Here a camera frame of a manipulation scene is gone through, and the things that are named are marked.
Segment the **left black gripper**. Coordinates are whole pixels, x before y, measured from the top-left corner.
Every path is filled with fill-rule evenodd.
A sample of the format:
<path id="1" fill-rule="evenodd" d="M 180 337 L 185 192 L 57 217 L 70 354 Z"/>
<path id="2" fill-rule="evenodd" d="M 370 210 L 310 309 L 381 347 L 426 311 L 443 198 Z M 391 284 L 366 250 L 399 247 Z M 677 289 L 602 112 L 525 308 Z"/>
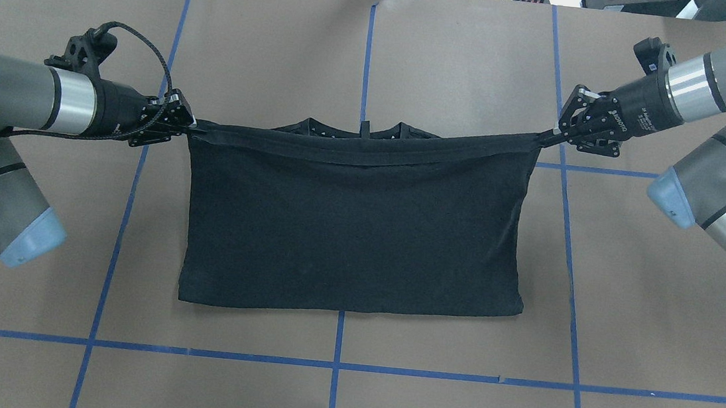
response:
<path id="1" fill-rule="evenodd" d="M 136 147 L 167 142 L 198 129 L 190 103 L 178 88 L 162 98 L 148 98 L 110 80 L 100 80 L 95 86 L 98 101 L 91 122 L 92 137 L 124 140 Z"/>

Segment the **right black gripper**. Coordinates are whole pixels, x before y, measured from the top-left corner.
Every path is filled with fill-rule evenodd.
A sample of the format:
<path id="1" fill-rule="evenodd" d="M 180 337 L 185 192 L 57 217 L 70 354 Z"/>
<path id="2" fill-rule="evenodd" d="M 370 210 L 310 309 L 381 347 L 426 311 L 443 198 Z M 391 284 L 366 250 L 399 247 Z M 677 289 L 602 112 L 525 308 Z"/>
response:
<path id="1" fill-rule="evenodd" d="M 537 145 L 566 142 L 584 153 L 618 157 L 628 139 L 684 123 L 673 101 L 660 76 L 644 76 L 608 92 L 578 84 L 562 106 L 557 128 L 538 134 Z"/>

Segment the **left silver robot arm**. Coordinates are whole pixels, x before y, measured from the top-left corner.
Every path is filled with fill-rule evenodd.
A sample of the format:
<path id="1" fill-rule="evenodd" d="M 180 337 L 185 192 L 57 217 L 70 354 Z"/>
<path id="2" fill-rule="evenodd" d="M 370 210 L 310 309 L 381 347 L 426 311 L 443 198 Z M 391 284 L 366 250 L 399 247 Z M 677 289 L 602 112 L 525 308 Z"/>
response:
<path id="1" fill-rule="evenodd" d="M 80 44 L 35 64 L 0 54 L 0 261 L 30 262 L 63 243 L 66 232 L 11 141 L 31 129 L 68 140 L 167 142 L 196 125 L 179 89 L 162 97 L 104 80 L 100 59 Z"/>

